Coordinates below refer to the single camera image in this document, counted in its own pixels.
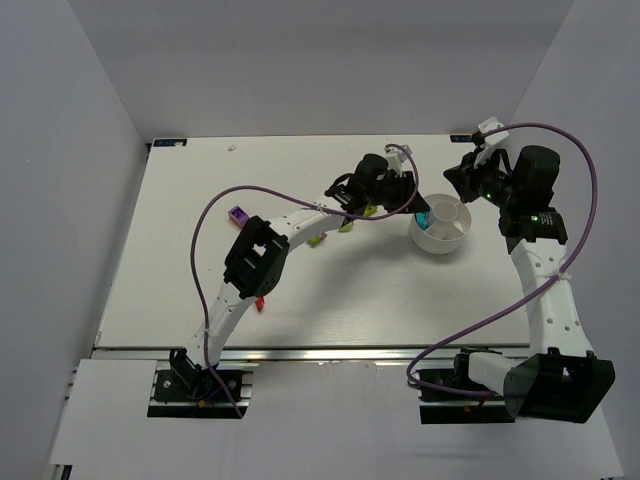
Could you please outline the small cyan lego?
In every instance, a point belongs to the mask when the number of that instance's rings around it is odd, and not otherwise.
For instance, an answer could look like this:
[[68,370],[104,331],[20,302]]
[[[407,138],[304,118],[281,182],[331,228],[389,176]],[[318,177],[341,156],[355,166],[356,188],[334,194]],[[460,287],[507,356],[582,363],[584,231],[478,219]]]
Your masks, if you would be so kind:
[[419,223],[419,224],[428,224],[429,223],[428,214],[425,213],[425,212],[416,213],[415,214],[415,219],[416,219],[416,222]]

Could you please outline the green lego brick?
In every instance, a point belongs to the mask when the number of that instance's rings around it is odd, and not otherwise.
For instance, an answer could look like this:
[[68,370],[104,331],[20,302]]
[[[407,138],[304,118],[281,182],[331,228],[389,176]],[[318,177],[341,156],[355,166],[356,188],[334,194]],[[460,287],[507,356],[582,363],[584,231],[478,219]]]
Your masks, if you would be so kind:
[[363,216],[370,217],[374,215],[377,212],[377,210],[378,210],[378,207],[376,205],[368,205],[363,212]]

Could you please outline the white round divided container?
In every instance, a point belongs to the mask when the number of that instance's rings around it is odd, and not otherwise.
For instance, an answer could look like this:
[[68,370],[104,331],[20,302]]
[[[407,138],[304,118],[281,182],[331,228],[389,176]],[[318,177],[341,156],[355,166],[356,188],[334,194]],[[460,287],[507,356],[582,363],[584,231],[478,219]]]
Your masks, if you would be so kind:
[[422,231],[416,224],[415,214],[409,224],[409,238],[422,251],[445,255],[454,252],[464,242],[471,225],[470,211],[456,197],[431,194],[424,197],[430,206],[429,228]]

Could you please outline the purple green lego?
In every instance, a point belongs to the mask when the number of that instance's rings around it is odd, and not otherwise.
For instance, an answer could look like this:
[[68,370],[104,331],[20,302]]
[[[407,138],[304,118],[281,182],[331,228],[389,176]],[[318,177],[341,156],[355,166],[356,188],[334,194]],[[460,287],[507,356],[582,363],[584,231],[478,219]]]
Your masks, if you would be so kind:
[[327,237],[326,233],[320,233],[319,235],[313,236],[311,239],[307,241],[307,244],[311,247],[318,246],[325,238]]

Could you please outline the purple and pink lego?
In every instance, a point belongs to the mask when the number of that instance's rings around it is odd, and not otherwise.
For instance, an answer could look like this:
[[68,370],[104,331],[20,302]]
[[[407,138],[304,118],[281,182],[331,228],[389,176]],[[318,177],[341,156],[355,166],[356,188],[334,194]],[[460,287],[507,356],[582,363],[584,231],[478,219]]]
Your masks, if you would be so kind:
[[248,213],[238,205],[228,211],[228,217],[239,228],[243,228],[250,219]]

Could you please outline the large cyan lego brick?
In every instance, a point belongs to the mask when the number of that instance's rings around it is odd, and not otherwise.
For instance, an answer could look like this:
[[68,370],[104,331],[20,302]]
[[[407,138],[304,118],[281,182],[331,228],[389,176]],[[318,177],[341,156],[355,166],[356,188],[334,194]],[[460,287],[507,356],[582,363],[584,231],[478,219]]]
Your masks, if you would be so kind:
[[416,224],[422,231],[426,231],[429,228],[429,223],[425,218],[416,217]]

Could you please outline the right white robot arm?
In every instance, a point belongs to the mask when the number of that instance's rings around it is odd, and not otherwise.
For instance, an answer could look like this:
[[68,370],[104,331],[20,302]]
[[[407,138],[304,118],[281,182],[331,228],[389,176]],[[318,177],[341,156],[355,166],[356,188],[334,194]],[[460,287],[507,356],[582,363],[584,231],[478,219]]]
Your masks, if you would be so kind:
[[501,396],[512,417],[585,423],[615,380],[611,361],[596,356],[581,327],[570,281],[561,268],[568,236],[550,205],[559,155],[525,146],[501,169],[496,151],[482,165],[474,154],[445,171],[464,203],[483,198],[499,209],[499,230],[517,270],[529,325],[529,355],[511,360],[488,349],[464,349],[458,376]]

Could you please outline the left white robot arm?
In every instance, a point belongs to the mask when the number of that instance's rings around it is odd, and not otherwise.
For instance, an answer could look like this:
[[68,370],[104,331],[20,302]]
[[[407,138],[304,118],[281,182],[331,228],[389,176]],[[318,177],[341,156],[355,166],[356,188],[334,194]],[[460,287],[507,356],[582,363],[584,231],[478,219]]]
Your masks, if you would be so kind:
[[201,401],[229,390],[216,370],[222,350],[248,308],[274,290],[291,252],[322,233],[368,220],[369,207],[383,208],[387,218],[426,211],[418,186],[410,149],[388,144],[382,155],[365,155],[316,201],[297,200],[298,210],[271,220],[249,218],[224,259],[215,299],[207,301],[201,283],[194,283],[203,308],[202,326],[184,347],[170,353],[171,370],[189,397]]

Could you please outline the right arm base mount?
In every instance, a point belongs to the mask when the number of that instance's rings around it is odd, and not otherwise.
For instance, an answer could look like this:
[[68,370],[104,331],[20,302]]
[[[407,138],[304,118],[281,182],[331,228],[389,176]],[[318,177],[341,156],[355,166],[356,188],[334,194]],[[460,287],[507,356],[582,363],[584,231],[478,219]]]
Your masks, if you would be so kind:
[[423,425],[512,424],[504,400],[468,376],[471,353],[494,353],[487,348],[462,348],[450,368],[423,368],[418,380],[409,380],[419,391],[420,422]]

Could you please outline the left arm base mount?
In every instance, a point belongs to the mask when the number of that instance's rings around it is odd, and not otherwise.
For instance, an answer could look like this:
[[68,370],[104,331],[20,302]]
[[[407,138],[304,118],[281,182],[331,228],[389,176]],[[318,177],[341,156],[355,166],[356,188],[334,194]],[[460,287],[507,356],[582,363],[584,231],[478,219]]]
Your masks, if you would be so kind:
[[249,371],[222,370],[217,380],[195,365],[184,348],[169,353],[168,366],[156,370],[148,418],[240,420],[246,413]]

